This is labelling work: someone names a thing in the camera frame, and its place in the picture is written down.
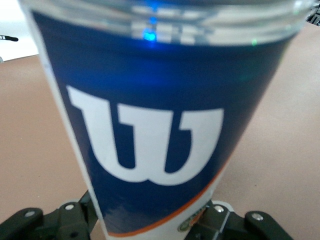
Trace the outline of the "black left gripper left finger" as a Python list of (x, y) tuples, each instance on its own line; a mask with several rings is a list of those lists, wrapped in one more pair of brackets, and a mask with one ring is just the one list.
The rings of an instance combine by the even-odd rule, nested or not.
[(24, 208), (0, 224), (2, 240), (89, 240), (98, 217), (88, 191), (78, 200), (44, 214)]

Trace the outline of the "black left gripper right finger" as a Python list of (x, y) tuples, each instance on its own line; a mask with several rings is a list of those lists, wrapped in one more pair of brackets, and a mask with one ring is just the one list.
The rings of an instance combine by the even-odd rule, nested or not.
[(223, 201), (209, 201), (187, 240), (292, 240), (269, 214), (248, 211), (244, 217)]

